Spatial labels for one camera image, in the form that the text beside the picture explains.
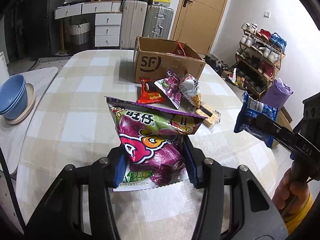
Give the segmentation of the yellow left sleeve forearm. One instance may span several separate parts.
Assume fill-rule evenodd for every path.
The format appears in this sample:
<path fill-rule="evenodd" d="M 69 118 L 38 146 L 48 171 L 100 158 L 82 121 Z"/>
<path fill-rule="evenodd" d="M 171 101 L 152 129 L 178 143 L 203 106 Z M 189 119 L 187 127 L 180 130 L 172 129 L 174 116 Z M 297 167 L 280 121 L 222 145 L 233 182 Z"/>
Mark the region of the yellow left sleeve forearm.
<path fill-rule="evenodd" d="M 293 233 L 294 230 L 299 226 L 299 224 L 302 222 L 302 220 L 305 218 L 305 216 L 311 209 L 312 205 L 313 197 L 312 194 L 309 192 L 309 195 L 307 196 L 306 200 L 303 202 L 303 204 L 300 205 L 297 211 L 295 211 L 294 213 L 287 212 L 283 220 L 285 222 L 289 235 L 291 235 L 291 233 Z"/>

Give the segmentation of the right hand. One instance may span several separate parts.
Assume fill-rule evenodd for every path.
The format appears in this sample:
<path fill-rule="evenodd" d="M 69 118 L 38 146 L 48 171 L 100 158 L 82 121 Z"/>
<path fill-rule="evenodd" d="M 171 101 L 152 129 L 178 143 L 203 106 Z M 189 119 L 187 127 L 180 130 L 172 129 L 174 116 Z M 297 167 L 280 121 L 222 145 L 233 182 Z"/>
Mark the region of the right hand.
<path fill-rule="evenodd" d="M 278 210 L 283 210 L 286 208 L 286 201 L 289 199 L 291 194 L 295 195 L 297 198 L 287 209 L 287 215 L 295 215 L 299 213 L 310 197 L 310 190 L 307 183 L 301 183 L 298 181 L 292 182 L 291 168 L 289 168 L 279 182 L 272 198 L 272 202 Z"/>

